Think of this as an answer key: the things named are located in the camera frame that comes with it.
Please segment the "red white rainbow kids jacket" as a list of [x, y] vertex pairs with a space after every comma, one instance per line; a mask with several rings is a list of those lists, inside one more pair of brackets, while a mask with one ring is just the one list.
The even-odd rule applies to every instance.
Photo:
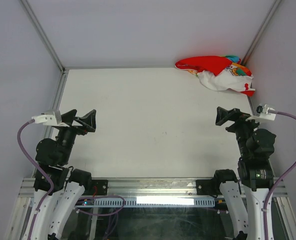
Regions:
[[240, 63], [241, 59], [235, 55], [194, 56], [177, 61], [175, 68], [193, 74], [212, 91], [232, 90], [251, 97], [255, 93], [251, 87], [253, 75]]

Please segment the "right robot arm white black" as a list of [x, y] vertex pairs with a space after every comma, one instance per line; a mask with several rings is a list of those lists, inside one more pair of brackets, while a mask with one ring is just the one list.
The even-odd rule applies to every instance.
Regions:
[[274, 153], [275, 134], [259, 128], [254, 117], [237, 108], [217, 108], [215, 124], [227, 121], [226, 131], [236, 136], [240, 158], [238, 173], [217, 170], [211, 187], [222, 194], [232, 220], [236, 240], [272, 240], [270, 190], [274, 176], [269, 157]]

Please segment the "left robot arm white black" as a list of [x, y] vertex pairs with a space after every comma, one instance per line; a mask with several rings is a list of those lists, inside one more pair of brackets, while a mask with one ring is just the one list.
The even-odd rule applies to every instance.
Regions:
[[77, 116], [76, 109], [64, 114], [52, 110], [32, 117], [30, 122], [56, 128], [58, 135], [37, 144], [32, 160], [37, 169], [33, 208], [22, 238], [59, 240], [75, 204], [92, 190], [91, 173], [67, 164], [76, 137], [95, 132], [96, 110], [82, 117]]

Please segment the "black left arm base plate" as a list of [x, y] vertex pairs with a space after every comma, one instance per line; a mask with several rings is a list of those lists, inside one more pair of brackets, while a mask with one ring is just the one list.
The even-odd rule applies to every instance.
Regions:
[[92, 196], [106, 196], [108, 191], [107, 179], [92, 179], [89, 193]]

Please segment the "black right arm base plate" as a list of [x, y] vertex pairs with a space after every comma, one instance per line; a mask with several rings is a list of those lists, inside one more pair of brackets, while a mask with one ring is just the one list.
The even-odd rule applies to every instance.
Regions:
[[197, 179], [196, 183], [196, 193], [199, 196], [211, 196], [213, 198], [221, 195], [221, 192], [216, 184], [216, 180], [211, 179]]

